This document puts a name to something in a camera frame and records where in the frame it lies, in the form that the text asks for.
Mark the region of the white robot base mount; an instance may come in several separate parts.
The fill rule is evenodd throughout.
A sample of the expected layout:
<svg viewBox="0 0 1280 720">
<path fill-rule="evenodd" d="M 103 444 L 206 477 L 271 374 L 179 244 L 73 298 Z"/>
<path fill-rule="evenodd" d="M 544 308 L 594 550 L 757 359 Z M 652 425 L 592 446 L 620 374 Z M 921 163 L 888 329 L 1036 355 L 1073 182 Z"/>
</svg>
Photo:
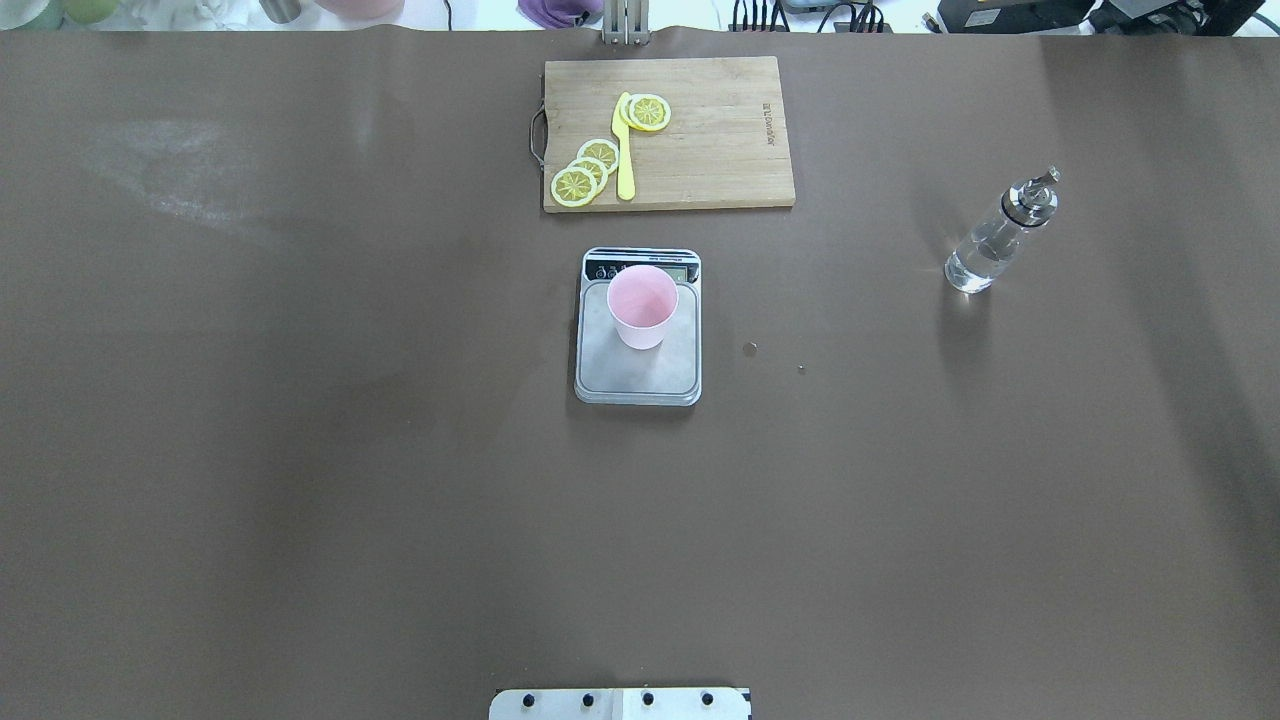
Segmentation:
<svg viewBox="0 0 1280 720">
<path fill-rule="evenodd" d="M 751 719 L 749 689 L 733 687 L 613 687 L 506 689 L 489 719 Z"/>
</svg>

